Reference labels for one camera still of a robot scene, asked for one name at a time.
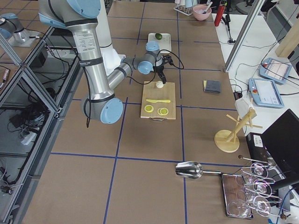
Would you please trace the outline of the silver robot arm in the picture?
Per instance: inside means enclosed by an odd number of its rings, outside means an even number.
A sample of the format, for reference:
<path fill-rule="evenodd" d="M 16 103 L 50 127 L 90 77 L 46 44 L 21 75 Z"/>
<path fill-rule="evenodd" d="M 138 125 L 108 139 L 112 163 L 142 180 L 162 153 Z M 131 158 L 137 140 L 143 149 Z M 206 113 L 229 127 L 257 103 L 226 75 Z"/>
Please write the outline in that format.
<path fill-rule="evenodd" d="M 41 22 L 72 32 L 79 64 L 85 72 L 88 85 L 88 94 L 81 103 L 83 114 L 88 120 L 113 124 L 123 112 L 122 101 L 115 97 L 114 89 L 133 70 L 142 74 L 153 71 L 166 83 L 163 70 L 167 61 L 161 55 L 158 43 L 149 41 L 144 56 L 121 59 L 120 65 L 108 75 L 96 33 L 100 11 L 101 2 L 98 0 L 39 1 Z"/>
<path fill-rule="evenodd" d="M 84 32 L 86 34 L 92 35 L 92 42 L 96 47 L 99 47 L 98 38 L 95 36 L 96 27 L 98 25 L 98 20 L 96 18 L 72 21 L 70 23 L 64 24 L 59 21 L 48 18 L 42 14 L 40 14 L 41 19 L 45 19 L 45 23 L 52 27 L 68 29 L 73 33 Z M 14 13 L 7 13 L 0 16 L 0 33 L 4 38 L 10 38 L 13 35 L 21 34 L 21 38 L 27 39 L 27 35 L 23 34 L 24 27 L 19 22 L 18 17 Z M 137 64 L 138 71 L 142 74 L 148 74 L 150 71 L 156 72 L 161 81 L 166 83 L 166 79 L 163 73 L 164 66 L 159 65 L 158 62 L 162 62 L 162 58 L 160 57 L 160 53 L 154 53 L 153 56 L 157 56 L 154 59 L 154 62 L 151 61 L 141 61 Z M 100 84 L 105 85 L 108 88 L 112 88 L 112 84 L 108 82 L 108 77 L 104 71 L 104 65 L 102 64 L 102 58 L 100 57 L 100 62 L 97 62 L 94 66 L 95 68 L 92 70 L 90 75 L 87 75 L 87 80 L 90 85 L 93 87 L 99 87 Z"/>

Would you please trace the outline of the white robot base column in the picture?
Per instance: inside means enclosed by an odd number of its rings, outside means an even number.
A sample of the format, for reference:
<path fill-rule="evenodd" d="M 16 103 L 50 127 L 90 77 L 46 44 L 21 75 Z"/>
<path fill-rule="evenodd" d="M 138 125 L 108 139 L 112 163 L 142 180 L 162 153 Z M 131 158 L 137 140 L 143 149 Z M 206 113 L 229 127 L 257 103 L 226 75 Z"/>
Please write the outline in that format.
<path fill-rule="evenodd" d="M 101 54 L 95 60 L 95 65 L 100 69 L 98 73 L 106 74 L 108 78 L 117 77 L 122 80 L 125 73 L 118 70 L 117 67 L 121 64 L 124 55 L 119 55 L 113 47 L 104 1 L 90 0 L 88 6 L 91 7 L 98 21 L 95 28 L 95 40 L 99 44 L 96 51 Z"/>

